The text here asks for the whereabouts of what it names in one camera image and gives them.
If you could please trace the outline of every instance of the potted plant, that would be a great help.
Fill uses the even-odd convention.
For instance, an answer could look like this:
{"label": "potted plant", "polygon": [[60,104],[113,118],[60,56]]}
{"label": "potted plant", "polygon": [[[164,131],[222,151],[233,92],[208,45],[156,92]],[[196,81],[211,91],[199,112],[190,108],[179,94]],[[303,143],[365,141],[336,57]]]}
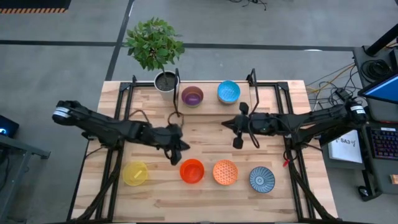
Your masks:
{"label": "potted plant", "polygon": [[155,87],[164,100],[173,100],[176,75],[172,71],[165,71],[164,65],[169,62],[174,65],[174,58],[180,60],[180,55],[185,51],[182,42],[174,39],[178,36],[174,28],[162,19],[152,18],[145,23],[139,22],[133,30],[127,30],[127,35],[125,46],[129,47],[128,55],[133,56],[143,69],[161,69],[155,77]]}

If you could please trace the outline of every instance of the orange bowl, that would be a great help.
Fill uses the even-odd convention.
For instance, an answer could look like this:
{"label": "orange bowl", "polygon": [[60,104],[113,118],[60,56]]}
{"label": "orange bowl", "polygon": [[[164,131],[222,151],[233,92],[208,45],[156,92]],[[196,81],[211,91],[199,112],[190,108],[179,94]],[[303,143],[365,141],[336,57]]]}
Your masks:
{"label": "orange bowl", "polygon": [[205,175],[203,164],[197,159],[189,159],[180,167],[180,175],[183,181],[188,184],[199,182]]}
{"label": "orange bowl", "polygon": [[238,168],[232,161],[220,160],[214,165],[213,177],[221,185],[231,185],[238,179]]}

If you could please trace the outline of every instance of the gray floor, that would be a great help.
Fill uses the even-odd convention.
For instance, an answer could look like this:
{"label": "gray floor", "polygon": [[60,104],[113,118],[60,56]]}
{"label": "gray floor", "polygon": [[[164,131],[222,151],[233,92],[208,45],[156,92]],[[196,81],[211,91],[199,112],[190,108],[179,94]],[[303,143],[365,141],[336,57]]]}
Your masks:
{"label": "gray floor", "polygon": [[[152,16],[169,21],[189,43],[360,46],[371,44],[398,21],[394,0],[276,0],[261,5],[227,0],[136,0],[128,27]],[[66,14],[2,15],[1,40],[115,42],[127,0],[74,0]],[[77,128],[51,120],[58,100],[79,100],[95,109],[112,47],[0,45],[0,114],[21,124],[18,138],[52,151],[34,159],[13,206],[28,223],[66,219],[86,141]],[[122,49],[113,80],[152,80]],[[243,79],[256,68],[259,79],[306,83],[353,61],[350,52],[187,49],[176,66],[185,80]],[[336,85],[343,86],[343,75]],[[357,77],[354,82],[360,86]],[[398,197],[362,202],[355,170],[328,169],[339,217],[396,223]]]}

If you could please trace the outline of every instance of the light blue bowl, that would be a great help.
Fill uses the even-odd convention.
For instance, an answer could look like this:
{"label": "light blue bowl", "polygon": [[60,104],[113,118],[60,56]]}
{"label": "light blue bowl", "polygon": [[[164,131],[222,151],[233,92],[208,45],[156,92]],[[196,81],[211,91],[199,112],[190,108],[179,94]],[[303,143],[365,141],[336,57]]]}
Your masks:
{"label": "light blue bowl", "polygon": [[256,167],[250,172],[250,185],[260,193],[268,193],[275,186],[274,174],[266,167]]}
{"label": "light blue bowl", "polygon": [[217,95],[223,103],[235,103],[241,95],[241,89],[235,82],[227,80],[218,85]]}

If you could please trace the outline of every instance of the computer screen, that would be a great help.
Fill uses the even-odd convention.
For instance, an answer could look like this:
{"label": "computer screen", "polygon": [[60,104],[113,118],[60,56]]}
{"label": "computer screen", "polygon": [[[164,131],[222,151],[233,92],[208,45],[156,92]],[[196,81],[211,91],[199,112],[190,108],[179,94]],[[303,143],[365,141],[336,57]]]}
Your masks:
{"label": "computer screen", "polygon": [[0,134],[13,138],[17,132],[19,124],[0,115]]}
{"label": "computer screen", "polygon": [[398,73],[363,89],[359,95],[390,103],[398,103]]}

